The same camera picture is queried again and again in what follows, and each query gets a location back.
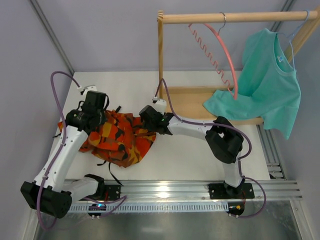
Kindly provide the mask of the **orange camouflage trousers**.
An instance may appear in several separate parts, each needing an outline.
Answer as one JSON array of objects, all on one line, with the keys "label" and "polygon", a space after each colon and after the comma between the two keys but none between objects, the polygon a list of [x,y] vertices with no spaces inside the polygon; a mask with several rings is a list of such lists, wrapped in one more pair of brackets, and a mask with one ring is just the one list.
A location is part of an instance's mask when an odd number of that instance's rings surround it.
[{"label": "orange camouflage trousers", "polygon": [[79,151],[90,152],[97,158],[127,168],[138,164],[148,153],[157,134],[143,128],[140,117],[132,113],[119,113],[118,110],[82,107],[67,114],[65,123],[57,126],[60,132],[65,125],[89,134]]}]

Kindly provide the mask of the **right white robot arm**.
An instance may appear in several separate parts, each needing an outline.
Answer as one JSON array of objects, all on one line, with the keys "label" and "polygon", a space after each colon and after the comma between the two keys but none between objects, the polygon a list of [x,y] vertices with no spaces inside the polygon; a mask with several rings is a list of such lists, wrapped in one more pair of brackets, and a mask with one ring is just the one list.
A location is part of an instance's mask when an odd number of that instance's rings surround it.
[{"label": "right white robot arm", "polygon": [[161,135],[181,135],[206,141],[214,157],[222,162],[223,186],[231,198],[243,193],[245,179],[237,162],[247,136],[235,128],[225,117],[213,121],[182,118],[173,112],[160,112],[147,105],[140,112],[143,127]]}]

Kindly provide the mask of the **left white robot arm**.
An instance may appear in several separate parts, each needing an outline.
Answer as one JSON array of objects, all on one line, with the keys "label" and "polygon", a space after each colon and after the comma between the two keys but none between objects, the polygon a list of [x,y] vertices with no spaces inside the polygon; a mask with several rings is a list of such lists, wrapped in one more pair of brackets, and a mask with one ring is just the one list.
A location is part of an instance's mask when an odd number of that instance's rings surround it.
[{"label": "left white robot arm", "polygon": [[82,179],[64,185],[69,168],[90,133],[106,122],[109,98],[105,93],[90,90],[77,109],[71,110],[62,123],[62,137],[47,163],[32,182],[25,181],[20,191],[34,210],[55,218],[63,218],[73,202],[86,197],[104,195],[104,178],[86,174]]}]

